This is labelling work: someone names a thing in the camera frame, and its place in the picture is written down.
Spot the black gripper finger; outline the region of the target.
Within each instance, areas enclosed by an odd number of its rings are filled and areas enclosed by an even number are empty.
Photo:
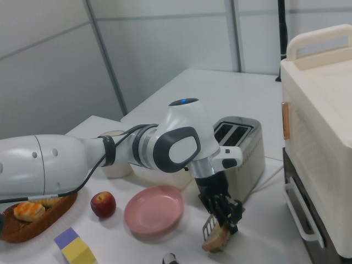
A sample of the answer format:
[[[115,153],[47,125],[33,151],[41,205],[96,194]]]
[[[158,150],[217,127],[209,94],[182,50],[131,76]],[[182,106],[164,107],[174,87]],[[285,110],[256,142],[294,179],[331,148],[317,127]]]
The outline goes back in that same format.
[[[228,196],[219,194],[210,197],[210,209],[212,214],[216,217],[220,227],[228,222]]]
[[[234,200],[230,197],[227,199],[227,224],[230,234],[233,235],[238,231],[237,224],[242,219],[243,204],[239,200]]]

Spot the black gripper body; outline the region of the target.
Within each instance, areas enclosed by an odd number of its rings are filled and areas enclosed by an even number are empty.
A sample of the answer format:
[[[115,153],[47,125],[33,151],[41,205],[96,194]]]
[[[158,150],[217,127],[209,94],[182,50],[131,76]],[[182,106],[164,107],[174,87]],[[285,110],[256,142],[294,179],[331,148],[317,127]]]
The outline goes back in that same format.
[[[225,172],[218,172],[207,178],[196,178],[195,181],[200,191],[198,197],[209,213],[212,213],[210,209],[211,196],[223,194],[230,197]]]

